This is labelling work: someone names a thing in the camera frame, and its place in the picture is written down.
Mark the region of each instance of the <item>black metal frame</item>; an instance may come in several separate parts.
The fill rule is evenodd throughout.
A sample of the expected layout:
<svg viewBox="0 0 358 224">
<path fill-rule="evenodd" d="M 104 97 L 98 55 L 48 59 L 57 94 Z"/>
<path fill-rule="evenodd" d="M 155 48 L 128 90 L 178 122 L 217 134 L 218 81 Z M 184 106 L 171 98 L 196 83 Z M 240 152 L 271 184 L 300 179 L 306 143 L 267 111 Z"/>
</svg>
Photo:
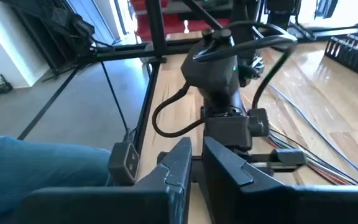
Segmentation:
<svg viewBox="0 0 358 224">
<path fill-rule="evenodd" d="M 191 0 L 183 0 L 187 4 L 193 4 Z M 140 112 L 139 121 L 137 127 L 130 131 L 127 129 L 125 139 L 127 141 L 132 141 L 137 152 L 141 153 L 144 136 L 146 132 L 147 122 L 149 120 L 150 108 L 152 104 L 152 99 L 154 95 L 154 90 L 158 78 L 158 71 L 160 64 L 164 63 L 164 55 L 173 55 L 173 54 L 185 54 L 187 53 L 192 46 L 199 41 L 199 39 L 187 39 L 187 40 L 165 40 L 164 27 L 163 27 L 163 17 L 161 11 L 160 3 L 156 4 L 156 0 L 145 0 L 147 15 L 149 18 L 150 30 L 152 32 L 152 42 L 153 50 L 145 50 L 146 43 L 135 44 L 135 45 L 122 45 L 115 46 L 114 50 L 110 53 L 100 53 L 95 55 L 90 55 L 88 57 L 81 57 L 77 60 L 78 67 L 74 69 L 73 73 L 67 78 L 63 85 L 57 90 L 57 92 L 51 97 L 51 99 L 46 103 L 46 105 L 41 109 L 37 116 L 30 122 L 28 127 L 25 128 L 23 133 L 19 136 L 19 139 L 24 139 L 42 118 L 48 108 L 64 90 L 64 88 L 69 84 L 75 74 L 81 69 L 91 63 L 104 62 L 109 60 L 120 60 L 127 58 L 138 58 L 138 57 L 154 57 L 155 60 L 151 60 L 150 64 L 152 65 L 152 71 L 149 71 L 150 81 L 147 87 L 147 91 L 144 98 L 144 103 L 142 105 L 142 110 Z M 203 17 L 211 27 L 214 27 L 214 18 L 212 17 Z M 348 33 L 353 33 L 358 35 L 358 25 L 354 27 L 343 27 L 342 29 L 328 29 L 328 30 L 314 30 L 318 40 L 328 40 L 333 35 L 346 35 Z M 107 70 L 104 69 L 105 76 L 109 83 L 109 76 Z M 121 107 L 117 98 L 115 97 L 114 90 L 112 85 L 109 85 L 114 100 L 117 104 L 117 107 Z"/>
</svg>

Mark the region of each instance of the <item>white wall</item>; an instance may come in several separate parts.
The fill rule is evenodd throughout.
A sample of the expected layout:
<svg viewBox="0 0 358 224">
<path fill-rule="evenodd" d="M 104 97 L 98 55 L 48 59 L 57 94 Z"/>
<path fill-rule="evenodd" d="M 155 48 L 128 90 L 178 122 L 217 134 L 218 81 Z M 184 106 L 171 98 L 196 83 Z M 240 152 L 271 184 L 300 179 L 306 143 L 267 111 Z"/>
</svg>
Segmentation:
<svg viewBox="0 0 358 224">
<path fill-rule="evenodd" d="M 49 69 L 14 12 L 2 2 L 0 2 L 0 58 L 2 59 L 0 73 L 15 88 L 32 86 Z"/>
<path fill-rule="evenodd" d="M 99 9 L 100 14 L 106 21 L 111 33 L 115 39 L 123 39 L 124 34 L 119 23 L 118 13 L 114 0 L 94 0 L 96 7 Z"/>
</svg>

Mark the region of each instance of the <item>blue jeans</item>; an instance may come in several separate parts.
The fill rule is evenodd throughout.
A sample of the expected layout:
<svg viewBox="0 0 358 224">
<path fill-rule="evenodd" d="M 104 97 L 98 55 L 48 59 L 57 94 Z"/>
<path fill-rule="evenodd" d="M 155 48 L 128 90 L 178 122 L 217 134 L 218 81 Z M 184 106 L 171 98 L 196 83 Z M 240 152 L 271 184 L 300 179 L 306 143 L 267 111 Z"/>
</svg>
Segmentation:
<svg viewBox="0 0 358 224">
<path fill-rule="evenodd" d="M 34 144 L 0 137 L 0 223 L 31 191 L 107 185 L 110 152 L 67 144 Z"/>
</svg>

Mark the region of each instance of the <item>blue cable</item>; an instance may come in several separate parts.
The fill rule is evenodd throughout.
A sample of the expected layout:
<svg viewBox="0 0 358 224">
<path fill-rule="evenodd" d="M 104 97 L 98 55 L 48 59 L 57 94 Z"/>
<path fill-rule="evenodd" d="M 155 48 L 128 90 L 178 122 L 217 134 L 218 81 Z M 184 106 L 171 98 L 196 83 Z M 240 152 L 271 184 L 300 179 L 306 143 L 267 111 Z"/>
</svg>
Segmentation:
<svg viewBox="0 0 358 224">
<path fill-rule="evenodd" d="M 352 167 L 354 167 L 357 171 L 358 171 L 358 166 L 355 165 L 352 161 L 350 161 L 338 148 L 336 148 L 323 134 L 321 134 L 321 132 L 316 128 L 316 126 L 305 116 L 305 114 L 302 112 L 301 109 L 299 109 L 299 107 L 297 107 L 296 104 L 294 104 L 294 102 L 292 102 L 290 99 L 288 99 L 288 97 L 286 97 L 282 92 L 280 92 L 280 90 L 276 89 L 274 86 L 270 85 L 269 86 L 276 91 L 282 98 L 284 98 L 287 102 L 289 102 L 289 104 L 292 105 L 292 107 L 294 107 L 297 112 L 299 114 L 301 114 L 301 116 L 303 117 L 303 119 L 305 119 L 308 124 L 314 129 L 314 131 L 316 131 L 316 133 L 322 137 L 324 139 L 324 141 L 332 148 L 335 150 L 335 152 L 337 152 L 344 160 L 346 160 L 346 162 L 348 162 Z"/>
</svg>

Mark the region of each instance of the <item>wooden floor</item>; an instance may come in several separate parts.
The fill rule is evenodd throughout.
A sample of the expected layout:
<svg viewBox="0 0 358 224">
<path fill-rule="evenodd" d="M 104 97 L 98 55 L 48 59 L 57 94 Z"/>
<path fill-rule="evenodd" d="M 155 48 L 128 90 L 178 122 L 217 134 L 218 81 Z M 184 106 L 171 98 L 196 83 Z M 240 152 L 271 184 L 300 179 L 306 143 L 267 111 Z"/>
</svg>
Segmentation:
<svg viewBox="0 0 358 224">
<path fill-rule="evenodd" d="M 173 34 L 171 39 L 198 37 L 199 33 Z M 358 74 L 323 57 L 325 43 L 302 44 L 291 59 L 272 80 L 272 85 L 293 100 L 318 127 L 318 129 L 354 163 L 358 165 Z M 264 49 L 265 73 L 278 60 L 281 53 Z M 154 109 L 172 96 L 184 84 L 180 71 L 186 55 L 172 55 L 162 64 L 150 111 L 144 139 L 139 178 L 147 175 L 156 163 L 160 151 L 170 150 L 180 138 L 169 139 L 159 136 L 151 125 Z M 262 79 L 241 89 L 252 99 Z M 202 98 L 195 88 L 190 88 L 180 101 L 166 107 L 159 115 L 158 125 L 166 132 L 178 131 L 199 118 Z M 307 125 L 301 116 L 283 101 L 272 89 L 267 88 L 261 97 L 260 108 L 266 108 L 271 123 L 315 154 L 330 162 L 358 180 L 358 173 Z M 193 155 L 201 153 L 203 126 L 198 126 L 185 136 L 193 143 Z M 261 139 L 255 138 L 253 153 L 268 153 L 272 148 Z M 275 176 L 286 184 L 328 184 L 309 168 L 301 168 L 293 174 Z M 197 185 L 192 185 L 189 223 L 210 223 L 206 206 Z"/>
</svg>

